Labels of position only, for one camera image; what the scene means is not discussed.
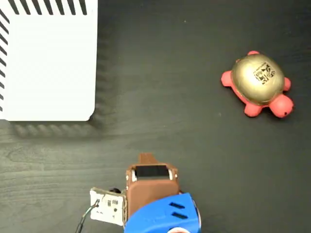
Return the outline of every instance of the white label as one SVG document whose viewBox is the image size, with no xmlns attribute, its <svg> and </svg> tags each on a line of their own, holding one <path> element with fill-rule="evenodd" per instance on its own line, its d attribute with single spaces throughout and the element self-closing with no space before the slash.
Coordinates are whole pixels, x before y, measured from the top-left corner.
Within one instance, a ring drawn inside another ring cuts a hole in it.
<svg viewBox="0 0 311 233">
<path fill-rule="evenodd" d="M 90 191 L 91 205 L 100 200 L 98 207 L 91 211 L 91 219 L 123 226 L 123 196 Z"/>
</svg>

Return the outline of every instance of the blue plastic part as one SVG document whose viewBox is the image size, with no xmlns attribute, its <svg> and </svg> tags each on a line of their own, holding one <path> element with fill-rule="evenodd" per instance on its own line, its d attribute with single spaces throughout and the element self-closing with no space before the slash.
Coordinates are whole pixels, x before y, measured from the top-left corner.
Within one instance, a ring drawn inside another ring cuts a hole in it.
<svg viewBox="0 0 311 233">
<path fill-rule="evenodd" d="M 163 198 L 140 208 L 127 221 L 124 233 L 167 233 L 175 227 L 200 233 L 199 216 L 189 193 Z"/>
</svg>

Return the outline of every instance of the gold turtle shell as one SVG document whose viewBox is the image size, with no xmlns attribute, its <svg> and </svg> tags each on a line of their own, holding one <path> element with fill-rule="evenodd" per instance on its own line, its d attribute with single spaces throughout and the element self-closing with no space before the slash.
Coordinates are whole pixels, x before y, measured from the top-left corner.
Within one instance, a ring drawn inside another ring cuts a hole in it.
<svg viewBox="0 0 311 233">
<path fill-rule="evenodd" d="M 268 104 L 284 89 L 284 74 L 269 57 L 252 54 L 240 59 L 233 67 L 232 82 L 250 102 Z"/>
</svg>

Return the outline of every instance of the brown leather part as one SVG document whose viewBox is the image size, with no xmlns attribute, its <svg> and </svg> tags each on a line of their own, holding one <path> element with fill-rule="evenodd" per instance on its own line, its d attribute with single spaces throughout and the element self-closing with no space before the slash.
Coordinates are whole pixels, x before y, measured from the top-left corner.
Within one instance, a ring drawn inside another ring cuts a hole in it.
<svg viewBox="0 0 311 233">
<path fill-rule="evenodd" d="M 128 218 L 141 207 L 168 196 L 179 194 L 178 169 L 170 164 L 158 162 L 151 153 L 139 155 L 139 164 L 131 165 L 126 171 Z M 132 170 L 137 166 L 165 165 L 172 171 L 172 180 L 138 180 L 132 182 Z"/>
</svg>

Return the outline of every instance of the turtle leg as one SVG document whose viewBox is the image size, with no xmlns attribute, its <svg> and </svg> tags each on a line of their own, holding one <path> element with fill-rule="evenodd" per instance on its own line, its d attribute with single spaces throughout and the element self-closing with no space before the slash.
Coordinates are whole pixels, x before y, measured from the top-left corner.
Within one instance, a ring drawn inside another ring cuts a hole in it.
<svg viewBox="0 0 311 233">
<path fill-rule="evenodd" d="M 253 103 L 247 103 L 244 113 L 249 117 L 257 117 L 262 111 L 262 106 Z"/>
<path fill-rule="evenodd" d="M 231 70 L 223 73 L 221 81 L 223 86 L 232 86 Z"/>
<path fill-rule="evenodd" d="M 259 52 L 253 50 L 253 51 L 249 51 L 247 55 L 253 55 L 253 54 L 259 54 Z"/>
<path fill-rule="evenodd" d="M 291 88 L 292 82 L 290 81 L 289 78 L 284 78 L 284 91 L 288 91 Z"/>
</svg>

